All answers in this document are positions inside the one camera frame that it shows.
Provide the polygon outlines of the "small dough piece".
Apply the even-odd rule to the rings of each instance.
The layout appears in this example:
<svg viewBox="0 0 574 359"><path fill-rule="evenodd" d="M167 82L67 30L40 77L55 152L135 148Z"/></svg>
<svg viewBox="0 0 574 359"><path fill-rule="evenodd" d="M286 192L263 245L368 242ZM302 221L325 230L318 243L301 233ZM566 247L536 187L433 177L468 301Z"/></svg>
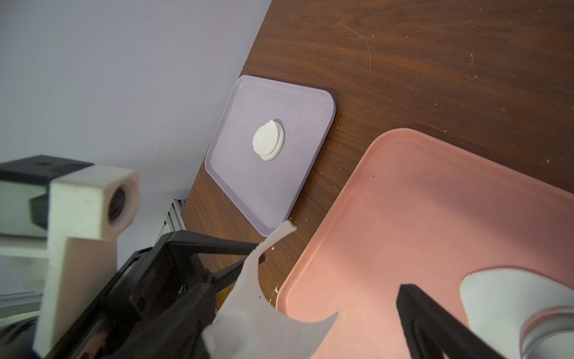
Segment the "small dough piece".
<svg viewBox="0 0 574 359"><path fill-rule="evenodd" d="M573 307L573 270L484 269L467 275L459 293L470 330L504 358L521 358L528 321Z"/></svg>

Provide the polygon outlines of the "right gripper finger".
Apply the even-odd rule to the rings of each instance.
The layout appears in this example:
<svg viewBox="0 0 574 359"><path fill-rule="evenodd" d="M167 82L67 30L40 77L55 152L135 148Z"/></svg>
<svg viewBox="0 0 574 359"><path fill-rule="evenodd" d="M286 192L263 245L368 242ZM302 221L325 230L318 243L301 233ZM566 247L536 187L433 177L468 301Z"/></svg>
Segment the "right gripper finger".
<svg viewBox="0 0 574 359"><path fill-rule="evenodd" d="M402 284L396 300L412 358L500 358L415 284Z"/></svg>

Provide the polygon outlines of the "pink silicone mat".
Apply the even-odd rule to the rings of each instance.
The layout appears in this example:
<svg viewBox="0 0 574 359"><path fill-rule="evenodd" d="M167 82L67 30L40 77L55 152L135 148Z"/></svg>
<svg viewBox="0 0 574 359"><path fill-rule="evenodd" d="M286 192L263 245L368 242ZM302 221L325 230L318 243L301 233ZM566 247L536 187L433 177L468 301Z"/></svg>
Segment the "pink silicone mat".
<svg viewBox="0 0 574 359"><path fill-rule="evenodd" d="M415 284L461 322L463 279L497 267L573 285L573 195L409 129L372 142L282 286L277 309L336 323L317 358L407 358Z"/></svg>

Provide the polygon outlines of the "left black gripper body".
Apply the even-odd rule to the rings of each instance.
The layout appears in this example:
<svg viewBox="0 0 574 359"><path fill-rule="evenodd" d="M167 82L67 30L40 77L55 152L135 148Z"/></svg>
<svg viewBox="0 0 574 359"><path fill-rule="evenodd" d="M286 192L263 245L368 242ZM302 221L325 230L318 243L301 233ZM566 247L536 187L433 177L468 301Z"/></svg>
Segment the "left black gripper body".
<svg viewBox="0 0 574 359"><path fill-rule="evenodd" d="M161 249L135 254L80 315L49 358L107 358L193 287L183 287Z"/></svg>

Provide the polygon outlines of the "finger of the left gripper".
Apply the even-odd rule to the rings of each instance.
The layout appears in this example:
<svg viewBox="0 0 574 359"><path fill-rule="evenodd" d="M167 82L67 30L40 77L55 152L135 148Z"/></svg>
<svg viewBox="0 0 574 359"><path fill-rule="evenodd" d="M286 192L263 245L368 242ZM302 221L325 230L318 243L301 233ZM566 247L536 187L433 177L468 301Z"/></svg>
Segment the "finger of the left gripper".
<svg viewBox="0 0 574 359"><path fill-rule="evenodd" d="M215 319L215 284L201 283L107 358L209 358L201 334Z"/></svg>
<svg viewBox="0 0 574 359"><path fill-rule="evenodd" d="M201 254L247 256L254 252L256 243L219 239L213 236L178 230L167 233L158 241L167 253L168 262L183 287L207 283L215 287L228 287L235 283L242 271L243 260L217 272L210 272L200 259Z"/></svg>

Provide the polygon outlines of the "dough trimming scrap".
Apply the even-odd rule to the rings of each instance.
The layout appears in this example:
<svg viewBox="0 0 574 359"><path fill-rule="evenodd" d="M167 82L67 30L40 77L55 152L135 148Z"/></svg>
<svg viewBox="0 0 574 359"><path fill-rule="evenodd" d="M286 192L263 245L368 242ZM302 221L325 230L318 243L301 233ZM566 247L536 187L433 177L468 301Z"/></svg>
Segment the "dough trimming scrap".
<svg viewBox="0 0 574 359"><path fill-rule="evenodd" d="M281 314L259 284L259 258L297 227L282 223L247 256L233 290L202 340L210 358L311 358L335 324L338 313L316 323Z"/></svg>

